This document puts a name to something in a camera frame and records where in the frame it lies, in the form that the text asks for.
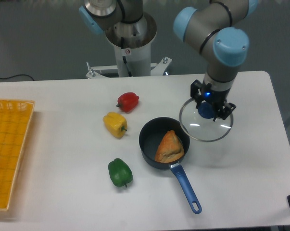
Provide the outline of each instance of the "pan handle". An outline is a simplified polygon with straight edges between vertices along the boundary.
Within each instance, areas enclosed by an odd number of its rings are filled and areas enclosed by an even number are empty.
[[[202,207],[201,204],[199,203],[196,194],[191,186],[191,184],[189,183],[189,179],[187,177],[187,175],[185,174],[185,171],[182,167],[181,164],[176,163],[173,165],[170,165],[170,170],[173,172],[173,174],[176,176],[176,178],[178,179],[181,188],[189,202],[189,206],[191,206],[192,211],[195,214],[199,214],[202,212]]]

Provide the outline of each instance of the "saucepan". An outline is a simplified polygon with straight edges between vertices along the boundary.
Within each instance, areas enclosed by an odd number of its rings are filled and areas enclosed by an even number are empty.
[[[170,163],[157,162],[154,160],[156,151],[162,138],[166,132],[170,130],[173,130],[179,138],[184,149],[184,155],[178,160]],[[181,185],[192,211],[195,214],[201,213],[202,207],[182,165],[180,164],[189,150],[189,136],[182,130],[179,121],[168,117],[159,117],[149,121],[140,131],[139,145],[141,153],[149,165],[158,169],[170,169],[173,172]]]

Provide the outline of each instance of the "yellow basket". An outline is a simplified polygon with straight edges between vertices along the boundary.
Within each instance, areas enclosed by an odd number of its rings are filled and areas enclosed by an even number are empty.
[[[0,99],[0,210],[8,210],[35,101]]]

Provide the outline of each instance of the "handle hole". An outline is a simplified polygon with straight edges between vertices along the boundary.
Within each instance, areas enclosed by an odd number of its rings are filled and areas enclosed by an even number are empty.
[[[199,210],[199,207],[198,207],[198,205],[196,204],[196,202],[193,202],[192,205],[193,205],[193,207],[194,207],[194,209],[195,209],[196,211]]]

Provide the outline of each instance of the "glass lid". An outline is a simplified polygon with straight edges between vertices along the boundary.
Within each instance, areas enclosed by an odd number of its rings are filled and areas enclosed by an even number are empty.
[[[180,109],[179,121],[182,129],[193,139],[213,142],[225,137],[233,125],[232,113],[225,120],[217,118],[213,121],[212,106],[203,102],[196,109],[193,98],[187,100]]]

